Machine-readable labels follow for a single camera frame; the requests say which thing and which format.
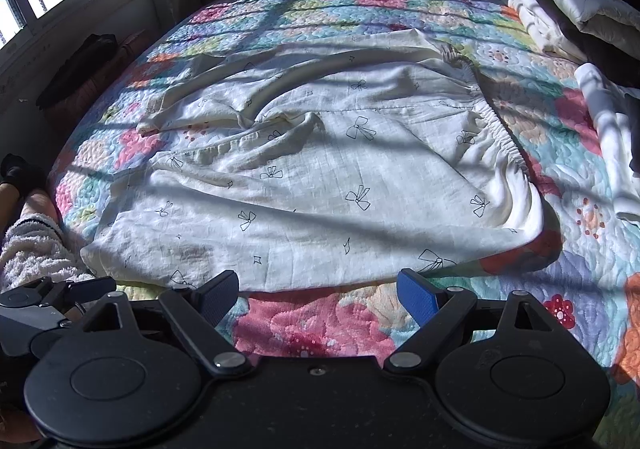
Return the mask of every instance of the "floral quilt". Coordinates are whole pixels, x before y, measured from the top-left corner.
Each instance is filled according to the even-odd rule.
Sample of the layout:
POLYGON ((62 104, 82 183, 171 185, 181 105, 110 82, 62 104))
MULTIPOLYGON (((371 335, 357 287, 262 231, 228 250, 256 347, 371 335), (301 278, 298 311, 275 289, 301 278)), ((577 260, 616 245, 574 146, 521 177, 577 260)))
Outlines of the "floral quilt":
MULTIPOLYGON (((449 42, 479 67, 483 90, 522 146, 545 201, 538 239, 455 272, 437 270, 442 263, 434 259, 434 282, 485 299, 530 291, 606 368, 612 401, 596 440, 607 448, 640 446, 640 230, 613 214, 575 65, 536 50, 499 0, 220 0, 200 10, 101 96, 60 153, 50 181, 73 249, 92 241, 115 173, 160 150, 201 147, 221 136, 207 128, 136 132, 148 99, 188 75, 190 58, 407 28, 449 42)), ((127 287, 134 299, 158 291, 127 287)), ((382 361, 417 325, 386 283, 244 295, 219 329, 243 352, 382 361)))

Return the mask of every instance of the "person's hand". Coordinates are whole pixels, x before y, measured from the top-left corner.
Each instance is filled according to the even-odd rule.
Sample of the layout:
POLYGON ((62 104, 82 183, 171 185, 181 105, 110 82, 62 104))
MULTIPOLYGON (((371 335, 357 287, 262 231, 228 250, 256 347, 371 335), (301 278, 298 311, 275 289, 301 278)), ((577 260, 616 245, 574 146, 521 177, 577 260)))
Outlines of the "person's hand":
POLYGON ((29 415, 17 409, 0 411, 0 441, 21 444, 40 438, 40 432, 29 415))

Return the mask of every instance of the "white fabric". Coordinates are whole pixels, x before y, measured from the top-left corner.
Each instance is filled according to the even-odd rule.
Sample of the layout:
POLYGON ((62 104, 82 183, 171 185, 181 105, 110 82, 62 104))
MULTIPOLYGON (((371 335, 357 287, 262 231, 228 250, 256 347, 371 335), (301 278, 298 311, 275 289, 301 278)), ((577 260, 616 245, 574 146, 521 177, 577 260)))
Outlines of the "white fabric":
POLYGON ((640 90, 609 82, 591 63, 580 66, 575 78, 598 133, 616 216, 640 222, 640 178, 629 167, 633 139, 628 117, 632 109, 628 104, 639 104, 640 90), (625 94, 635 98, 629 101, 625 94))
POLYGON ((7 230, 0 254, 0 291, 49 276, 58 281, 83 281, 92 276, 76 265, 62 243, 62 232, 44 214, 21 217, 7 230))
POLYGON ((522 25, 541 52, 578 64, 587 61, 587 57, 580 48, 564 36, 560 27, 536 0, 502 0, 502 2, 518 13, 522 25))
POLYGON ((640 60, 640 12, 622 0, 553 0, 581 32, 640 60))
POLYGON ((232 55, 151 109, 145 132, 242 129, 114 181, 81 252, 98 275, 197 286, 231 269, 242 291, 368 283, 542 230, 540 196, 471 67, 415 30, 232 55))

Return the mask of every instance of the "wall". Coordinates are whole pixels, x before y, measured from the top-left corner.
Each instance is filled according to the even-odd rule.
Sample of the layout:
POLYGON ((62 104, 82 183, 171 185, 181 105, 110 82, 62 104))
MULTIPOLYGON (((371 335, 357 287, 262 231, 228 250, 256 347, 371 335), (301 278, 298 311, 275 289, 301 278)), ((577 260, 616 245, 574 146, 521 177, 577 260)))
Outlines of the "wall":
POLYGON ((89 34, 111 33, 121 41, 142 29, 160 35, 152 0, 82 0, 21 49, 0 74, 0 159, 11 152, 49 170, 64 140, 35 106, 37 96, 89 34))

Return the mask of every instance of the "person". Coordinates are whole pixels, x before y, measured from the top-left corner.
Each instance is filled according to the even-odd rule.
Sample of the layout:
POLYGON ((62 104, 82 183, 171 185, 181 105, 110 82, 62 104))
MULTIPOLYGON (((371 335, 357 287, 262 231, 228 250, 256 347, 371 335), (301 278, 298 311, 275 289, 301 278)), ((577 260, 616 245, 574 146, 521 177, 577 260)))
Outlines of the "person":
MULTIPOLYGON (((46 191, 46 176, 23 158, 8 154, 0 163, 0 291, 49 276, 54 282, 91 278, 64 245, 60 217, 46 191), (8 229, 18 203, 20 217, 8 229)), ((0 441, 26 443, 40 434, 24 412, 0 409, 0 441)))

